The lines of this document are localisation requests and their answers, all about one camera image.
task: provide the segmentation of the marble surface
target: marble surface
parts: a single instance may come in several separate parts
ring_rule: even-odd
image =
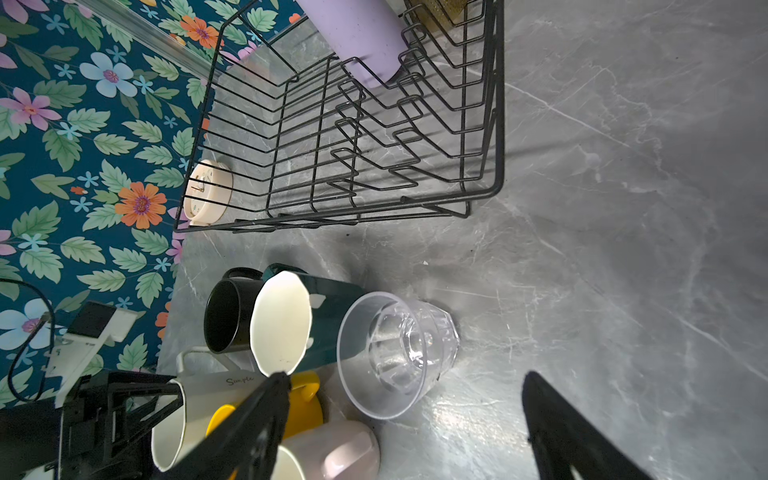
[[[382,480],[537,478],[531,369],[656,478],[764,478],[768,6],[517,0],[505,20],[502,192],[467,220],[187,235],[158,370],[203,342],[227,268],[291,263],[455,317],[454,369],[362,419]],[[359,419],[321,376],[328,417]]]

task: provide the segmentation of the dish rack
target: dish rack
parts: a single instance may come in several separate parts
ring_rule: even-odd
[[[471,0],[453,28],[431,33],[404,0],[400,72],[381,81],[340,59],[306,16],[266,41],[253,0],[224,22],[248,28],[237,53],[219,37],[180,204],[226,207],[174,230],[271,232],[423,217],[466,218],[504,183],[504,2]],[[359,62],[380,86],[347,69]],[[195,177],[206,161],[233,181]],[[202,197],[228,190],[228,201]]]

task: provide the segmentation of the round alarm clock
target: round alarm clock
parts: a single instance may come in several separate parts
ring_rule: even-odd
[[[212,168],[211,165],[226,170]],[[204,184],[195,180],[202,180],[215,185]],[[190,225],[205,227],[219,220],[224,215],[227,204],[232,197],[231,188],[232,173],[226,165],[213,160],[203,160],[197,164],[190,175],[184,198],[184,214],[190,219]]]

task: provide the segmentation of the glass cup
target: glass cup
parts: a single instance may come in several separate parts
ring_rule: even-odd
[[[352,402],[374,419],[393,419],[453,366],[458,334],[450,314],[391,293],[361,296],[337,344],[339,376]]]

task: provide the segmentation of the purple tumbler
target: purple tumbler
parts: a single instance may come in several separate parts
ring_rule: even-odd
[[[405,26],[386,0],[297,1],[342,61],[360,58],[381,81],[400,69],[398,55],[408,48],[400,36]],[[346,68],[367,88],[380,85],[358,62]]]

